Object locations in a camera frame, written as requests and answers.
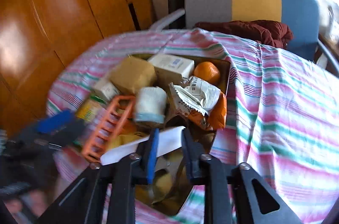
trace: metal screw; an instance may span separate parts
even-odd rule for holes
[[[251,166],[248,163],[241,163],[240,168],[243,170],[249,170]]]
[[[200,159],[203,160],[203,161],[208,161],[208,160],[212,159],[212,156],[207,154],[207,153],[204,153],[204,154],[200,155]]]
[[[90,167],[91,169],[99,169],[99,168],[101,167],[101,164],[98,163],[98,162],[93,162],[93,163],[90,163],[90,164],[89,164],[89,167]]]
[[[131,153],[129,155],[129,158],[131,158],[132,160],[138,160],[140,159],[140,155],[138,153]]]

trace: chair backrest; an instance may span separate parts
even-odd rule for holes
[[[186,27],[200,21],[274,20],[287,24],[294,38],[288,50],[313,60],[319,30],[315,0],[185,0]]]

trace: blue plastic object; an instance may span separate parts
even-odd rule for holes
[[[159,145],[159,129],[154,129],[150,134],[149,142],[151,143],[149,150],[149,158],[146,168],[146,179],[149,184],[152,184],[155,175],[155,164],[157,161],[157,150]]]
[[[74,113],[67,109],[57,115],[39,121],[37,124],[37,131],[44,134],[50,134],[69,123],[73,118]]]

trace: white snack packet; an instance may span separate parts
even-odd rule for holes
[[[185,116],[190,114],[190,109],[203,116],[209,115],[220,95],[219,88],[195,76],[189,78],[189,85],[185,88],[173,83],[169,88],[177,111]]]

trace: snack wrapper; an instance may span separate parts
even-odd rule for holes
[[[207,118],[219,100],[219,88],[195,76],[189,78],[189,85],[185,88],[173,83],[169,88],[177,113],[204,130],[213,130]]]
[[[213,108],[211,114],[207,118],[207,122],[213,128],[213,130],[223,129],[226,125],[226,114],[227,114],[227,101],[226,95],[220,92],[220,97]]]

